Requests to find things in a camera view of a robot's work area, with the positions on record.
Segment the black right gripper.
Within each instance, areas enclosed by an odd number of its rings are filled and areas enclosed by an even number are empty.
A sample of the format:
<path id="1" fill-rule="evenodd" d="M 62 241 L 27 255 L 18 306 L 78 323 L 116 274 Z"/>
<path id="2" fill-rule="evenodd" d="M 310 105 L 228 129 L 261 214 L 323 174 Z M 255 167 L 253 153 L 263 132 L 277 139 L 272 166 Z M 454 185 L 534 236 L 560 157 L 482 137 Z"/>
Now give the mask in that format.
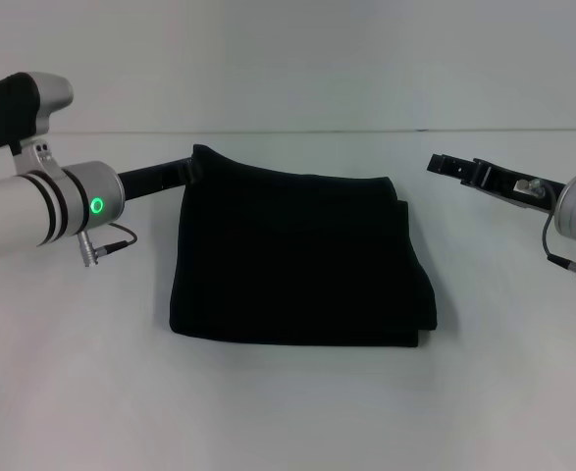
<path id="1" fill-rule="evenodd" d="M 545 213 L 551 209 L 551 196 L 547 189 L 541 196 L 538 196 L 516 188 L 520 181 L 531 183 L 534 180 L 540 181 L 541 178 L 508 170 L 488 161 L 480 159 L 468 161 L 445 154 L 433 154 L 427 171 L 458 179 L 463 185 L 522 208 Z M 565 183 L 542 181 L 553 189 L 555 197 L 559 197 L 565 188 Z"/>

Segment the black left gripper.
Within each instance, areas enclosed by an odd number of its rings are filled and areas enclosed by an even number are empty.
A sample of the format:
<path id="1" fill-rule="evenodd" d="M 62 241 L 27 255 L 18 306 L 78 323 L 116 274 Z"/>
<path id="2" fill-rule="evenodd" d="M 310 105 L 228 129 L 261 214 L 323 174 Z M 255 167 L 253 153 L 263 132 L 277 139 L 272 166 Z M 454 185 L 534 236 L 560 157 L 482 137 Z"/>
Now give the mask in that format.
<path id="1" fill-rule="evenodd" d="M 126 200 L 134 200 L 180 186 L 193 186 L 203 178 L 204 153 L 188 158 L 119 173 Z"/>

